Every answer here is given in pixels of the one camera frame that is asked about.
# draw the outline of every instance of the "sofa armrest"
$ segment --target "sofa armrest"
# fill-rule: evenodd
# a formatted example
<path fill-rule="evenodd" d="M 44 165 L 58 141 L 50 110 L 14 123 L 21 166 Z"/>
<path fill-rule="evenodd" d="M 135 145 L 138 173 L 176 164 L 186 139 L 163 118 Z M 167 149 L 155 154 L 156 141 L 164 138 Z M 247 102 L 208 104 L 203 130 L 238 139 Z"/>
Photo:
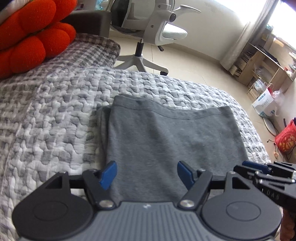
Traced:
<path fill-rule="evenodd" d="M 107 11 L 73 11 L 61 22 L 71 24 L 76 32 L 109 37 L 111 13 Z"/>

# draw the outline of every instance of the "blue clip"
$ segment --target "blue clip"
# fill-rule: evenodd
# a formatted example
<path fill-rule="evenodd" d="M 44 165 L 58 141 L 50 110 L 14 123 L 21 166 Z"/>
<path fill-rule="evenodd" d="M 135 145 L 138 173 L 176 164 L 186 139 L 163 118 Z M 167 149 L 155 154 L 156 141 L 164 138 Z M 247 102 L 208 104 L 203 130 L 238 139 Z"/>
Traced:
<path fill-rule="evenodd" d="M 104 190 L 107 190 L 111 186 L 116 175 L 117 175 L 117 164 L 115 161 L 111 161 L 101 171 L 100 184 Z"/>
<path fill-rule="evenodd" d="M 179 161 L 177 165 L 177 172 L 179 178 L 181 179 L 187 190 L 189 190 L 195 183 L 194 176 L 197 176 L 196 171 L 193 170 L 186 162 Z"/>
<path fill-rule="evenodd" d="M 242 163 L 242 165 L 246 166 L 246 167 L 251 167 L 251 168 L 261 170 L 263 174 L 270 174 L 270 169 L 265 164 L 259 164 L 259 163 L 252 162 L 252 161 L 244 161 Z"/>

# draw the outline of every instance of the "human hand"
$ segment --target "human hand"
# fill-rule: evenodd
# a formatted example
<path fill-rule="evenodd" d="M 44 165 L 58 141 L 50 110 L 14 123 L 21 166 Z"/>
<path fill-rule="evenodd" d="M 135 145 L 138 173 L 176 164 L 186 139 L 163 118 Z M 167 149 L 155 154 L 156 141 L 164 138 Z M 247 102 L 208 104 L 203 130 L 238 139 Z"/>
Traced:
<path fill-rule="evenodd" d="M 283 210 L 283 219 L 281 220 L 281 233 L 280 233 L 280 240 L 281 241 L 290 241 L 294 235 L 294 227 L 295 227 L 295 221 L 290 216 L 289 212 L 287 210 Z"/>

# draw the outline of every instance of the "red bag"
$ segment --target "red bag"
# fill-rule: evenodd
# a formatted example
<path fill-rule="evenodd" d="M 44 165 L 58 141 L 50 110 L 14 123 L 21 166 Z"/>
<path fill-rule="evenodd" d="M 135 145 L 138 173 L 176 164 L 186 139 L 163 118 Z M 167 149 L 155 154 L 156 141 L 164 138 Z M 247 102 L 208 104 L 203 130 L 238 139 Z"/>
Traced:
<path fill-rule="evenodd" d="M 283 153 L 290 152 L 296 145 L 296 118 L 275 138 L 276 145 Z"/>

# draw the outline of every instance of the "bed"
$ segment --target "bed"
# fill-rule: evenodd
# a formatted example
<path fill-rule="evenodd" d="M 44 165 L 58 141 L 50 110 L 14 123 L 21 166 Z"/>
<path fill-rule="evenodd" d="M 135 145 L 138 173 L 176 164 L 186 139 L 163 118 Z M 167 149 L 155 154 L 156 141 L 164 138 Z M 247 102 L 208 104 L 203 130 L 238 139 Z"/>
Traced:
<path fill-rule="evenodd" d="M 120 46 L 78 34 L 58 57 L 0 82 L 0 238 L 15 240 L 16 204 L 56 172 L 100 168 L 96 110 L 127 93 L 165 106 L 199 110 L 228 105 L 250 161 L 270 162 L 249 117 L 228 93 L 156 74 L 112 69 Z"/>

